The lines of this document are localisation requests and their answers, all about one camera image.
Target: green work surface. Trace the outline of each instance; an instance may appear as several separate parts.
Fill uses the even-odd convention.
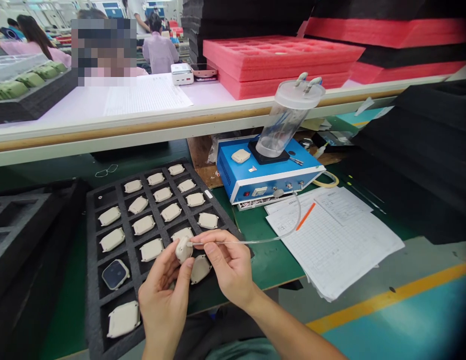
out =
[[[0,191],[12,187],[41,184],[55,180],[81,177],[93,187],[101,187],[118,179],[161,166],[169,161],[186,157],[190,160],[185,140],[147,146],[140,154],[118,157],[98,162],[91,155],[70,156],[62,159],[37,161],[33,163],[0,167]],[[111,164],[118,168],[105,177],[95,177],[96,172],[107,169]],[[337,174],[335,165],[327,167]],[[329,178],[322,175],[322,182]],[[315,188],[309,186],[305,191]],[[213,195],[237,223],[246,240],[269,239],[276,236],[266,221],[263,207],[238,211],[232,207],[224,188],[212,190]],[[416,236],[390,216],[373,212],[388,225],[402,240]],[[251,245],[255,253],[251,264],[253,279],[262,289],[269,289],[304,276],[302,268],[281,241]],[[67,259],[63,287],[50,324],[49,333],[39,354],[40,359],[57,359],[87,348],[85,335],[86,298],[86,219],[81,221],[74,237],[72,251]],[[192,301],[188,313],[197,313],[227,302],[220,289],[215,286],[205,289],[205,296]]]

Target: hand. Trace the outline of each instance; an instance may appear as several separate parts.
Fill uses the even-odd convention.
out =
[[[216,244],[229,241],[234,243]],[[253,282],[249,248],[226,230],[203,232],[191,242],[205,244],[195,247],[204,248],[224,296],[243,310],[248,307],[259,291]]]
[[[175,240],[156,258],[139,288],[139,309],[146,333],[144,359],[172,359],[186,322],[194,259],[190,257],[179,267],[174,253],[177,244]],[[169,290],[176,279],[176,287]]]

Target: clear plastic cylinder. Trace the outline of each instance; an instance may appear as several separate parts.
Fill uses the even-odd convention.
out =
[[[308,82],[296,86],[296,80],[283,81],[276,91],[270,116],[271,124],[263,128],[256,150],[268,157],[281,155],[308,112],[316,107],[325,94],[325,89],[315,84],[306,92]]]

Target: pink foam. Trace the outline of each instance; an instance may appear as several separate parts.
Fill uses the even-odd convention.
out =
[[[305,34],[352,43],[401,49],[466,42],[466,20],[412,21],[311,17]]]
[[[225,89],[236,99],[253,99],[260,97],[273,96],[278,89],[280,83],[286,80],[296,79],[297,76],[258,80],[258,81],[237,81],[235,78],[230,76],[223,69],[218,67],[216,64],[208,60],[208,64],[218,69],[219,82],[225,87]],[[307,79],[311,80],[317,76],[322,76],[323,86],[327,89],[340,88],[346,80],[349,79],[350,72],[339,72],[331,74],[317,74],[311,75]]]
[[[364,48],[288,36],[204,40],[203,55],[239,82],[346,73]]]
[[[403,66],[385,69],[382,67],[366,64],[363,62],[356,62],[352,70],[351,80],[361,84],[382,83],[395,80],[422,78],[436,75],[449,75],[457,72],[466,61],[450,61],[450,62],[436,62],[430,64]]]

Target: pink uniform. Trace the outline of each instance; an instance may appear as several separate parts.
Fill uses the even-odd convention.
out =
[[[104,67],[92,67],[91,68],[91,76],[95,78],[103,78],[111,76],[109,69],[105,69]],[[129,72],[129,77],[134,78],[143,75],[149,75],[146,70],[141,67],[133,67],[130,70],[125,71],[125,77],[127,77],[127,73]]]
[[[2,41],[1,48],[8,55],[41,54],[43,52],[40,46],[34,41]],[[51,53],[53,61],[63,63],[68,68],[71,67],[71,55],[62,52],[61,50],[56,49],[55,47],[50,47],[49,52]]]
[[[174,44],[157,31],[144,39],[143,56],[151,64],[152,74],[171,72],[171,65],[179,61]]]

